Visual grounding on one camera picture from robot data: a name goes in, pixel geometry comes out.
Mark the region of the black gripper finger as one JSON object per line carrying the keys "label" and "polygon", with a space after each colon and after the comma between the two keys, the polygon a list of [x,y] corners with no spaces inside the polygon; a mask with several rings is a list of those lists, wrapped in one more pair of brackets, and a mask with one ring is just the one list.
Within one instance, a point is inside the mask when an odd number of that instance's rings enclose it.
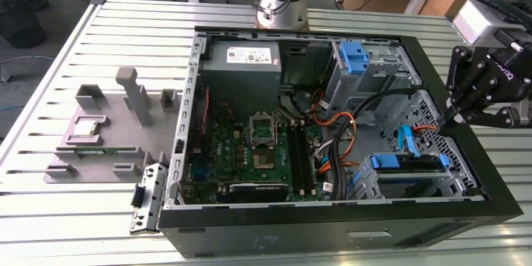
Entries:
{"label": "black gripper finger", "polygon": [[445,83],[449,97],[445,101],[446,109],[438,117],[438,135],[449,135],[456,124],[465,123],[476,109],[476,92],[472,89],[476,68],[470,66],[472,55],[472,49],[465,46],[456,46],[452,50]]}
{"label": "black gripper finger", "polygon": [[522,121],[516,103],[486,102],[485,100],[450,103],[442,114],[442,135],[450,136],[458,127],[476,125],[492,128],[530,128],[530,109],[528,122]]}

